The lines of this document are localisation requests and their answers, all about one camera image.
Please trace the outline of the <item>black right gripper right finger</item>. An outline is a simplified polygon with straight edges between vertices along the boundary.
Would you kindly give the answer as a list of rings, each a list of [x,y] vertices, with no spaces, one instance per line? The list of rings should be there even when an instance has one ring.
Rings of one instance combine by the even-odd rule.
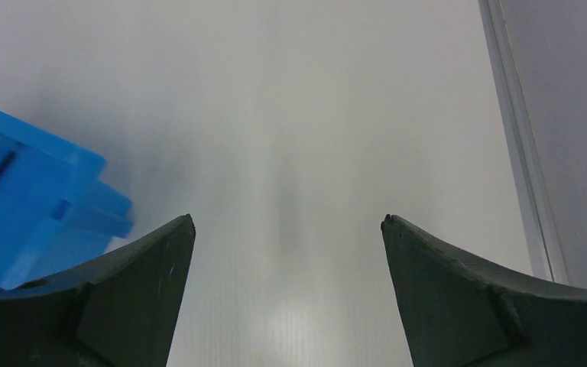
[[[381,231],[415,366],[587,366],[587,289],[495,264],[396,215]]]

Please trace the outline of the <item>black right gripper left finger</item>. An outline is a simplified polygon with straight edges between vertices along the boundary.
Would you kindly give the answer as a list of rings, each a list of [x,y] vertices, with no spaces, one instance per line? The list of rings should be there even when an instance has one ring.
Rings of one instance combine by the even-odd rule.
[[[0,289],[0,366],[164,366],[193,254],[191,215],[73,268]]]

